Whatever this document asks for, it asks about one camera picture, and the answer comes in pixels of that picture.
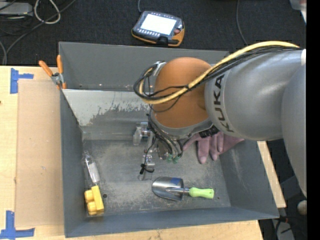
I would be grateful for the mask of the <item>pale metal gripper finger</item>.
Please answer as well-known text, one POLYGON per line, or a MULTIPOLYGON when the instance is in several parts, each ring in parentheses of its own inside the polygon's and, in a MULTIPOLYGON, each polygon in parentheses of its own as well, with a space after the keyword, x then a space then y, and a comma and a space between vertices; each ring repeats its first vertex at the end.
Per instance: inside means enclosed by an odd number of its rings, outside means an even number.
POLYGON ((138 146, 142 139, 148 138, 151 135, 151 130, 148 122, 140 122, 136 124, 135 131, 132 136, 132 143, 138 146))
POLYGON ((155 162, 152 155, 145 154, 142 156, 138 179, 140 181, 151 180, 155 171, 155 162))

